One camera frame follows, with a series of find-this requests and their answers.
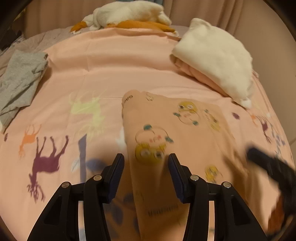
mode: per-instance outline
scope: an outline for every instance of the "gray folded cloth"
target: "gray folded cloth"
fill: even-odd
[[[4,133],[21,107],[31,104],[47,68],[47,53],[16,50],[0,81],[0,132]]]

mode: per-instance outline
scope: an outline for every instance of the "beige wall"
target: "beige wall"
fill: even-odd
[[[245,0],[234,36],[249,50],[296,159],[296,42],[263,0]]]

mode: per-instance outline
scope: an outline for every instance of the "white fluffy fabric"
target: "white fluffy fabric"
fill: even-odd
[[[172,53],[209,77],[236,103],[251,108],[252,57],[231,34],[194,18]]]
[[[106,27],[108,24],[118,24],[126,20],[153,21],[170,26],[172,21],[163,11],[163,6],[149,1],[112,2],[96,8],[93,14],[86,16],[86,22],[91,30]]]

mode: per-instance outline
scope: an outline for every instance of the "beige curtain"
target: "beige curtain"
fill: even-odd
[[[80,22],[97,7],[114,0],[33,0],[25,15],[25,36],[65,28]],[[233,34],[243,0],[164,0],[165,13],[173,25],[189,26],[202,18]]]

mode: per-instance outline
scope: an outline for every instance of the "pink bed sheet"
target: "pink bed sheet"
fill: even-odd
[[[254,144],[293,166],[285,133],[254,77],[253,109],[246,111],[187,76],[171,61],[178,38],[152,30],[105,29],[77,35],[46,52],[49,67],[31,106],[0,140],[0,215],[25,241],[64,181],[84,182],[126,158],[112,204],[105,207],[113,240],[141,240],[122,121],[121,99],[131,89],[218,105],[244,159]],[[244,163],[248,205],[264,229],[279,192],[259,168]],[[83,218],[79,226],[83,233]]]

